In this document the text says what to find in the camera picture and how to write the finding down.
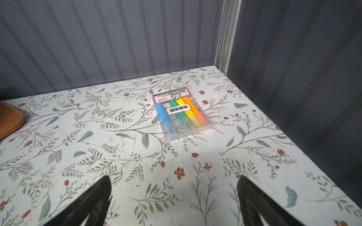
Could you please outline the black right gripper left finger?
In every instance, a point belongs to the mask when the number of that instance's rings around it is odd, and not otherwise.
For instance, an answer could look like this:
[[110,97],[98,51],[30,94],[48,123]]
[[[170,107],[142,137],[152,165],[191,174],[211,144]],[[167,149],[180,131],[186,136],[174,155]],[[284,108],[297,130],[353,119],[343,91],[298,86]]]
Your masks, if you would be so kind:
[[112,183],[103,176],[46,226],[102,226],[111,204]]

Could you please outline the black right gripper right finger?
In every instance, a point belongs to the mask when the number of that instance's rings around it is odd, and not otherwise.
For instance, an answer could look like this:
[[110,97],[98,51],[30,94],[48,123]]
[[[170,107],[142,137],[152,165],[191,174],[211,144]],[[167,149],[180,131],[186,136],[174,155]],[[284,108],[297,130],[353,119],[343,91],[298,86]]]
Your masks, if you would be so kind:
[[303,225],[247,177],[240,177],[237,191],[244,225],[262,226],[262,219],[270,226]]

